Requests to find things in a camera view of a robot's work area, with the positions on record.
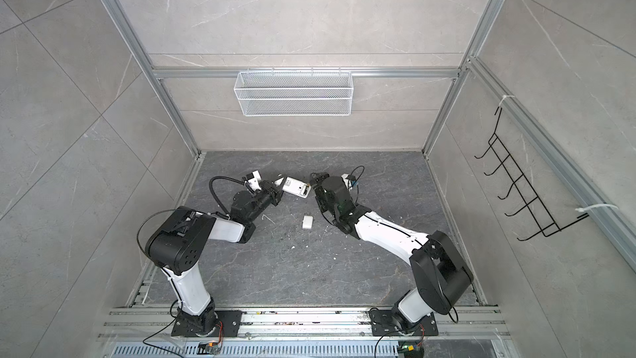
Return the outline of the white battery cover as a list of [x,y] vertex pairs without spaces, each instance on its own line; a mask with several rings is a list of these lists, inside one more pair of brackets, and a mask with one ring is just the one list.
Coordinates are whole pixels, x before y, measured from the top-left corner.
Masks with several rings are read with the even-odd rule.
[[301,222],[301,228],[303,230],[311,230],[313,225],[313,217],[311,215],[305,215]]

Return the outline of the white remote control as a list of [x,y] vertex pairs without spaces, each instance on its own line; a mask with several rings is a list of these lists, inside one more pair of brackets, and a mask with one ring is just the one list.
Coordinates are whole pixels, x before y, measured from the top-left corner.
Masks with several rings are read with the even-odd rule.
[[295,197],[301,197],[305,199],[308,197],[311,191],[311,185],[306,182],[296,180],[295,178],[287,177],[285,182],[283,183],[283,190],[284,192],[292,194]]

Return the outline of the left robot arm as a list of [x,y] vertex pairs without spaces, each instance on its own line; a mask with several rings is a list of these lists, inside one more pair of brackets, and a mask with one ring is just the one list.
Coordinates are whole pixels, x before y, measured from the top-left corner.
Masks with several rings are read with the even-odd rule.
[[167,276],[177,295],[177,322],[188,325],[200,336],[215,330],[215,304],[200,275],[198,261],[209,240],[245,244],[255,232],[254,221],[270,205],[283,198],[286,177],[261,181],[256,192],[235,194],[228,213],[206,213],[178,207],[150,236],[142,248],[144,255]]

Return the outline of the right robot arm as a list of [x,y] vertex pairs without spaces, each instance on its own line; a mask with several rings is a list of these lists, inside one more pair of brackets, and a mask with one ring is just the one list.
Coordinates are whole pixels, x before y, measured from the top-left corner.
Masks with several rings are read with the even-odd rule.
[[310,186],[321,214],[332,215],[332,225],[346,235],[387,250],[411,268],[416,287],[394,303],[394,327],[412,331],[430,314],[448,315],[455,309],[474,275],[447,234],[409,230],[359,204],[350,193],[357,186],[352,177],[314,172]]

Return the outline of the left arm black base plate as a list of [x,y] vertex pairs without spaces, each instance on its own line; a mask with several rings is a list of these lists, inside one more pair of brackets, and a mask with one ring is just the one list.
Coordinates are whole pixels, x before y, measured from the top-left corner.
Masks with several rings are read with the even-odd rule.
[[193,316],[180,310],[171,336],[183,337],[215,337],[223,333],[223,337],[236,337],[239,333],[242,311],[207,311],[200,316]]

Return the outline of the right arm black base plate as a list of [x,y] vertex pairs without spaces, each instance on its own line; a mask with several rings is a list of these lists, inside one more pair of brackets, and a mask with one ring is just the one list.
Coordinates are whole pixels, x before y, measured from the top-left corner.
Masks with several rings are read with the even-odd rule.
[[367,311],[374,336],[438,336],[437,321],[433,313],[411,323],[402,314],[388,309],[371,308]]

